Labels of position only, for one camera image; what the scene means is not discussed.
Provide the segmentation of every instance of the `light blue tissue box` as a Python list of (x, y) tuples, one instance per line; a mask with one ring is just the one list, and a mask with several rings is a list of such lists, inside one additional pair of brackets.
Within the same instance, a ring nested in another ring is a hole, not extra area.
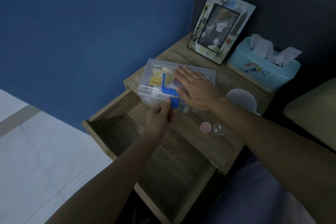
[(251, 37), (245, 38), (234, 50), (227, 66), (263, 90), (274, 93), (293, 79), (301, 64), (292, 60), (279, 67), (251, 51)]

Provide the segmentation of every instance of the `pink lid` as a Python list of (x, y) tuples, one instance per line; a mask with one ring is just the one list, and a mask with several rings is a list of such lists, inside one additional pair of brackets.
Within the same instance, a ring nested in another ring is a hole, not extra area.
[(208, 123), (208, 122), (203, 122), (203, 123), (201, 124), (201, 131), (202, 131), (203, 133), (209, 133), (209, 132), (211, 132), (211, 130), (212, 130), (212, 126), (211, 126), (210, 123)]

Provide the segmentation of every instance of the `hat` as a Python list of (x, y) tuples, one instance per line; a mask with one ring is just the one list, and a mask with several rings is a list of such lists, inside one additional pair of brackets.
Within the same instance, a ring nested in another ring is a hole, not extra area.
[(216, 21), (225, 21), (225, 20), (231, 18), (234, 14), (235, 14), (234, 12), (232, 12), (228, 9), (222, 8), (218, 12), (218, 16), (217, 16)]

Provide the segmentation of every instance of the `white cup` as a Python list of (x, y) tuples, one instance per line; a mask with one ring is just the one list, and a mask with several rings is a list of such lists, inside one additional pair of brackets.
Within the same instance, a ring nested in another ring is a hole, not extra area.
[(242, 89), (233, 89), (229, 91), (226, 97), (230, 99), (233, 103), (236, 103), (241, 107), (244, 107), (245, 109), (260, 116), (260, 114), (256, 112), (257, 101), (255, 101), (255, 98), (248, 91)]

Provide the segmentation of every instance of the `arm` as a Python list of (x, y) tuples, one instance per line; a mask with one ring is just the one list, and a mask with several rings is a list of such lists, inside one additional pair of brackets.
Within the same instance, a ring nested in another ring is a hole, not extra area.
[(112, 164), (78, 190), (46, 222), (114, 223), (177, 110), (170, 99), (147, 113), (143, 133)]
[(336, 217), (336, 155), (288, 129), (220, 97), (202, 74), (176, 68), (185, 86), (176, 89), (190, 106), (211, 111), (223, 120), (263, 162), (274, 177), (307, 209), (318, 223)]

